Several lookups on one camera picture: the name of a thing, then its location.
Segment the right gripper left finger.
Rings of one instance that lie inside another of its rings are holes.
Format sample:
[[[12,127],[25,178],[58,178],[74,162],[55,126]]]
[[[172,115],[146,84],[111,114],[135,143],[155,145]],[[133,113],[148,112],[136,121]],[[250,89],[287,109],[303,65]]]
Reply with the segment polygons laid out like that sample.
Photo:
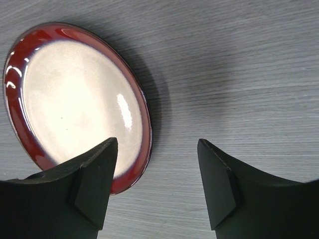
[[[95,239],[104,225],[117,154],[112,137],[48,170],[1,181],[1,238]]]

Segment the large red cream plate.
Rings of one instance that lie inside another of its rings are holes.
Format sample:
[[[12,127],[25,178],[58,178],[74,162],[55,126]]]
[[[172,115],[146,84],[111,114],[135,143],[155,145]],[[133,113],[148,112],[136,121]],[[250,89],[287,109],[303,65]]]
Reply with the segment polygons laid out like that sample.
[[[3,96],[19,142],[40,169],[115,137],[111,194],[144,173],[153,142],[145,94],[125,60],[93,33],[62,22],[22,33],[5,61]]]

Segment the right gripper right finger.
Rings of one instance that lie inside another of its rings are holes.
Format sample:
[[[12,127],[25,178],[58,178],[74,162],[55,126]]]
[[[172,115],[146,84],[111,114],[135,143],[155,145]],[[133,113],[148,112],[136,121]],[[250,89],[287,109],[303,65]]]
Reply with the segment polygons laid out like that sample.
[[[316,239],[319,182],[284,179],[200,139],[198,162],[211,229],[219,239]]]

